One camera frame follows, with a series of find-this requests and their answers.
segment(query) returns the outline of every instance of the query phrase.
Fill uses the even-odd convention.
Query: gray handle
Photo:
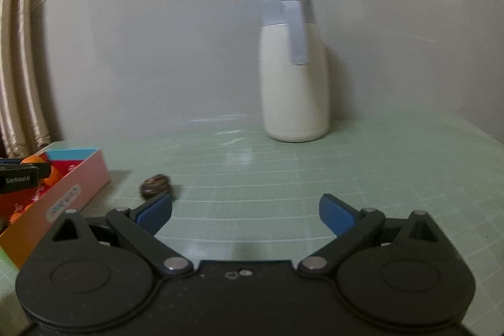
[[[308,39],[304,25],[303,4],[300,1],[282,1],[285,10],[285,21],[289,33],[290,55],[295,65],[308,63]]]

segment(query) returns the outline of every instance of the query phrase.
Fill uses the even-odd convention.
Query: thermos
[[[326,53],[311,0],[263,0],[261,98],[266,132],[310,141],[329,128]]]

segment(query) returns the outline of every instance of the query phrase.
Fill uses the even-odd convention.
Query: box label
[[[60,214],[68,208],[68,206],[73,203],[79,195],[81,195],[82,189],[79,184],[75,184],[70,188],[65,194],[57,200],[51,208],[45,212],[45,220],[49,223],[53,223],[60,216]]]

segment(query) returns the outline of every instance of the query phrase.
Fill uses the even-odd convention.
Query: green tabletop
[[[481,336],[504,330],[504,146],[464,120],[382,114],[337,122],[325,138],[297,144],[243,129],[52,145],[77,146],[101,147],[112,178],[87,216],[133,208],[145,178],[169,175],[176,202],[157,237],[194,262],[297,263],[334,238],[318,218],[326,192],[389,217],[425,209],[477,278],[464,323]],[[26,321],[14,296],[16,270],[1,255],[0,271],[0,334],[11,335]]]

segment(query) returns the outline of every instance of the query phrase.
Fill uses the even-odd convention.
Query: wall
[[[458,113],[504,140],[504,0],[314,4],[334,118],[411,103]],[[34,18],[59,137],[261,121],[260,0],[47,0]]]

